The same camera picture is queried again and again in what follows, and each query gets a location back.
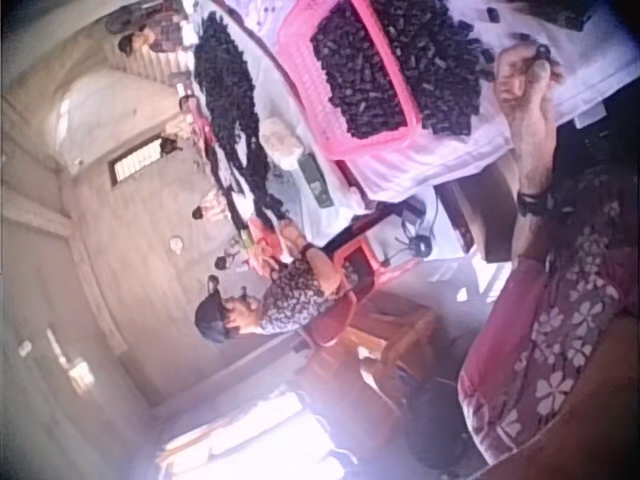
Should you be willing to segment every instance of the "pile of black pieces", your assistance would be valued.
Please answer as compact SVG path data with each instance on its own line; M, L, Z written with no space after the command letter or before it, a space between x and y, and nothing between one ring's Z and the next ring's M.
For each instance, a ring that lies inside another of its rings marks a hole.
M400 101L358 12L339 2L311 37L313 51L353 137L364 139L407 125Z
M480 111L482 42L470 38L473 25L456 22L442 0L372 0L400 69L434 134L470 135L471 116Z
M273 229L273 222L264 210L273 212L278 220L283 220L286 213L282 202L267 191L269 161L259 140L260 119L253 99L253 79L243 53L231 38L227 26L214 13L204 21L194 58L194 79L206 96L216 140L227 161L251 190L256 216ZM236 148L241 139L240 132L247 149L246 166ZM212 162L212 168L217 168L217 162Z

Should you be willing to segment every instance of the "black watch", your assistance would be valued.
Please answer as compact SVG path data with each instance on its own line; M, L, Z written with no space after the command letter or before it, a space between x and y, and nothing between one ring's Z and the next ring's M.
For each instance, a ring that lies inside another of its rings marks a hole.
M300 249L300 257L304 258L307 255L307 252L312 248L316 248L316 246L313 243L310 243L310 242L305 243L304 246Z
M521 216L542 217L553 210L554 198L550 191L538 195L518 192L516 203Z

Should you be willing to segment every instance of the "ceiling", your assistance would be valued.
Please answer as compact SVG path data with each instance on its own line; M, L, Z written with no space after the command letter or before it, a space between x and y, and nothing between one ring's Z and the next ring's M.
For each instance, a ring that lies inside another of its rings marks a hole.
M2 2L2 90L43 54L130 0Z

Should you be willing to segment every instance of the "black phone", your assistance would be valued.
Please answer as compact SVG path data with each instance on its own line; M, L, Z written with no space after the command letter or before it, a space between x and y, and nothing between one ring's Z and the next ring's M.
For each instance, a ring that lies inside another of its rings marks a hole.
M318 206L320 208L333 207L334 203L331 195L329 194L327 180L324 173L322 173L313 152L306 152L302 158L298 160L298 165L300 166L300 170L302 170L302 175L304 176L307 185L309 185L309 189L313 194L313 198L316 199Z

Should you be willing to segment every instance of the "barred window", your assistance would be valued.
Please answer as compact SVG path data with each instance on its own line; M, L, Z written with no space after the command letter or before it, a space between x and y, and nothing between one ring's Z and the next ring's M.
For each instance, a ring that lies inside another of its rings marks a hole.
M160 157L160 137L154 137L151 141L147 140L109 164L111 183L116 185L122 182Z

